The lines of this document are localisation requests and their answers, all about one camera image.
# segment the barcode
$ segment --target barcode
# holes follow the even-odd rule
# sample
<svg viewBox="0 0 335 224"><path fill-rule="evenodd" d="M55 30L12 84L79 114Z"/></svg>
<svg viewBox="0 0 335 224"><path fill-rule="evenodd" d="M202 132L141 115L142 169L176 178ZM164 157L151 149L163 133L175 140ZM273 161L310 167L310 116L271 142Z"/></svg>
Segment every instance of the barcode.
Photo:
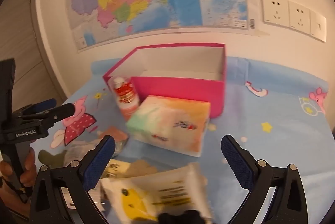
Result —
<svg viewBox="0 0 335 224"><path fill-rule="evenodd" d="M255 20L250 19L250 28L255 29Z"/></svg>

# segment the power outlet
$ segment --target power outlet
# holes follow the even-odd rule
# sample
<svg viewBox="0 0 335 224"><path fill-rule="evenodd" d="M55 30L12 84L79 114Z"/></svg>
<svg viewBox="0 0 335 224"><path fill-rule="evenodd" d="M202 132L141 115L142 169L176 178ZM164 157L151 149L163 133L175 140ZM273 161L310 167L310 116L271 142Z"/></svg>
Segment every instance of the power outlet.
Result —
<svg viewBox="0 0 335 224"><path fill-rule="evenodd" d="M263 0L265 23L289 26L289 2L287 0Z"/></svg>
<svg viewBox="0 0 335 224"><path fill-rule="evenodd" d="M327 38L327 21L321 14L311 10L311 35L323 42Z"/></svg>
<svg viewBox="0 0 335 224"><path fill-rule="evenodd" d="M310 34L311 32L310 10L302 5L290 1L289 12L290 12L290 28Z"/></svg>

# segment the person's arm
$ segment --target person's arm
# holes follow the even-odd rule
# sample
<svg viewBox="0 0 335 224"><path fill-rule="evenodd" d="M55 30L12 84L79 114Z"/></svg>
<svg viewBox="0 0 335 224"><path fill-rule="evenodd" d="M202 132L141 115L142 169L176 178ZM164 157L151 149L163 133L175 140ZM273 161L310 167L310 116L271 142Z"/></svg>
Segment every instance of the person's arm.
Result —
<svg viewBox="0 0 335 224"><path fill-rule="evenodd" d="M34 149L31 148L29 151L24 166L26 171L21 175L20 181L24 184L25 187L33 186L37 176ZM8 163L1 161L0 172L4 179L8 181L8 177L12 174L13 171ZM2 187L0 188L0 197L8 208L24 216L29 216L30 201L28 201L26 204L22 203L16 193L10 189L4 181L2 183Z"/></svg>

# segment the tissue pack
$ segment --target tissue pack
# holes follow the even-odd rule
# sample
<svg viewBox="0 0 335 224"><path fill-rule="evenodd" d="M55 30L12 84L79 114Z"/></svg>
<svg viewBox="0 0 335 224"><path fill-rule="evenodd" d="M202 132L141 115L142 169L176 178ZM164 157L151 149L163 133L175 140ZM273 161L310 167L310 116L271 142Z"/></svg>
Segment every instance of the tissue pack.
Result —
<svg viewBox="0 0 335 224"><path fill-rule="evenodd" d="M149 95L127 122L139 141L200 157L210 103Z"/></svg>

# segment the polka dot dress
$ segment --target polka dot dress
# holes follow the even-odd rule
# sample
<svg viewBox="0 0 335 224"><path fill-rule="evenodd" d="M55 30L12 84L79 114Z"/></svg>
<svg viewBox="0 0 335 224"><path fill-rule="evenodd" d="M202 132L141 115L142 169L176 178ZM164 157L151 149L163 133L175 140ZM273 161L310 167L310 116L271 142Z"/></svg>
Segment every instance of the polka dot dress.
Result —
<svg viewBox="0 0 335 224"><path fill-rule="evenodd" d="M71 125L66 127L64 144L68 145L71 141L81 135L86 128L92 126L95 122L96 119L92 115L84 113L79 120L74 121Z"/></svg>

